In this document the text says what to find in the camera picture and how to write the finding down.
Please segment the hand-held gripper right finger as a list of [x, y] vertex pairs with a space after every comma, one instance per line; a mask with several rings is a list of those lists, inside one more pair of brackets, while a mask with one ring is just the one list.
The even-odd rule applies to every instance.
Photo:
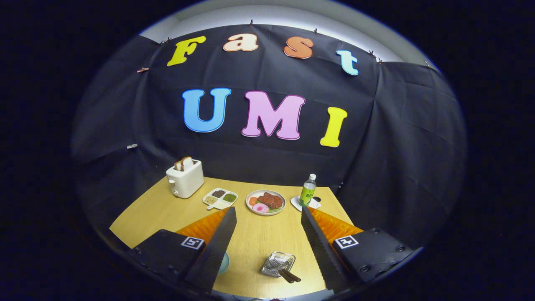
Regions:
[[304, 207], [301, 224], [328, 290], [363, 290], [401, 268], [415, 250], [386, 231], [361, 230], [319, 209]]

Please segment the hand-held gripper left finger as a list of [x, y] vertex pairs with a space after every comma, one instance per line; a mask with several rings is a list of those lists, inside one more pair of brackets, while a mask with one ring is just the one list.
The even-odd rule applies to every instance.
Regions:
[[127, 254], [165, 284], [211, 293], [236, 224], [228, 207], [176, 232], [159, 230]]

